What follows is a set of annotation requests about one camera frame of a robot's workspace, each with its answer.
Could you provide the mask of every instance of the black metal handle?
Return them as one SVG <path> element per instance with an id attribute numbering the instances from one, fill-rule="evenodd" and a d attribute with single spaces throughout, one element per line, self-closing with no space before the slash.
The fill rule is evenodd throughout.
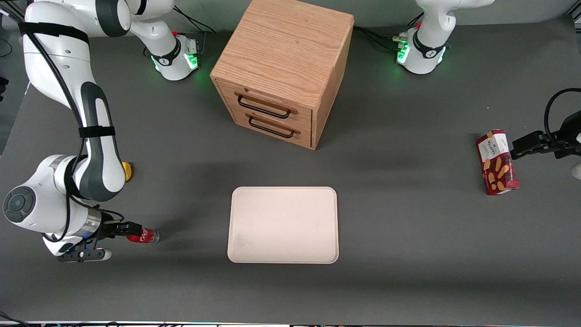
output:
<path id="1" fill-rule="evenodd" d="M 253 106 L 253 105 L 246 104 L 246 103 L 242 102 L 242 94 L 238 96 L 238 104 L 241 105 L 241 106 L 243 106 L 244 108 L 252 109 L 254 111 L 258 111 L 258 112 L 261 112 L 261 113 L 265 113 L 267 115 L 270 115 L 270 116 L 276 117 L 276 118 L 280 118 L 280 119 L 286 119 L 291 114 L 290 113 L 291 112 L 290 110 L 287 110 L 286 111 L 286 114 L 284 114 L 284 115 L 279 115 L 278 113 L 270 112 L 268 110 L 261 109 L 261 108 L 259 108 L 257 106 Z"/>
<path id="2" fill-rule="evenodd" d="M 260 125 L 254 124 L 254 123 L 252 123 L 252 119 L 254 119 L 254 117 L 252 117 L 252 116 L 248 117 L 248 124 L 250 124 L 252 127 L 256 127 L 258 129 L 262 129 L 263 131 L 267 131 L 269 133 L 272 133 L 274 135 L 278 135 L 278 136 L 284 137 L 284 138 L 291 138 L 293 135 L 295 135 L 295 131 L 294 130 L 291 130 L 290 131 L 290 134 L 282 134 L 282 133 L 279 133 L 279 132 L 277 132 L 275 130 L 271 130 L 271 129 L 268 129 L 266 127 L 262 127 Z"/>

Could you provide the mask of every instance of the coca-cola can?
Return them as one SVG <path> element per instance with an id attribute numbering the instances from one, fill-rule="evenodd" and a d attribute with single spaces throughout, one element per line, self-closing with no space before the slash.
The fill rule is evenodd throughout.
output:
<path id="1" fill-rule="evenodd" d="M 141 236 L 127 235 L 126 238 L 129 241 L 136 243 L 156 244 L 157 242 L 159 242 L 159 233 L 154 229 L 141 227 Z"/>

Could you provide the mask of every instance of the white robotic arm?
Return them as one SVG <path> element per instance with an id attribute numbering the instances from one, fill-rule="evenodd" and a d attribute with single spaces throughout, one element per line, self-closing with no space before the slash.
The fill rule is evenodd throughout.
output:
<path id="1" fill-rule="evenodd" d="M 3 212 L 15 225 L 44 233 L 46 246 L 59 261 L 106 260 L 111 253 L 95 248 L 98 240 L 142 233 L 140 225 L 115 221 L 108 211 L 82 202 L 107 201 L 125 185 L 109 105 L 91 72 L 88 36 L 132 31 L 150 49 L 163 77 L 183 79 L 198 67 L 195 40 L 175 37 L 163 21 L 151 20 L 171 10 L 173 3 L 41 0 L 29 4 L 25 22 L 19 24 L 31 84 L 73 111 L 87 156 L 46 158 L 28 181 L 6 196 Z"/>
<path id="2" fill-rule="evenodd" d="M 452 10 L 488 6 L 494 0 L 416 0 L 424 11 L 421 26 L 394 37 L 400 42 L 397 63 L 415 74 L 427 74 L 442 61 L 445 44 L 456 26 Z"/>

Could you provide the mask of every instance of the wooden box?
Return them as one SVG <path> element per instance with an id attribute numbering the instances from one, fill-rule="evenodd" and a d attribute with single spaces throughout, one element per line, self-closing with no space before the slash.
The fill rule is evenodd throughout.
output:
<path id="1" fill-rule="evenodd" d="M 353 16 L 252 0 L 210 77 L 234 122 L 314 150 L 339 90 Z"/>

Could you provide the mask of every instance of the grey tabletop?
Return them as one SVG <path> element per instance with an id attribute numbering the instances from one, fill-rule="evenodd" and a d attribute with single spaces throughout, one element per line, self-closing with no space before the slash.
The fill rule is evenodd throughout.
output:
<path id="1" fill-rule="evenodd" d="M 104 240 L 110 260 L 60 264 L 38 233 L 0 219 L 0 309 L 28 320 L 581 324 L 578 159 L 520 159 L 521 188 L 490 197 L 475 146 L 491 129 L 509 140 L 542 129 L 551 95 L 579 85 L 570 18 L 459 26 L 426 76 L 355 33 L 316 151 L 232 122 L 209 79 L 229 35 L 209 35 L 200 71 L 178 82 L 162 79 L 137 38 L 91 40 L 119 153 L 136 167 L 103 207 L 163 239 Z M 554 128 L 579 101 L 555 103 Z M 73 115 L 30 87 L 0 158 L 0 194 L 77 145 Z M 333 187 L 337 262 L 230 262 L 238 186 Z"/>

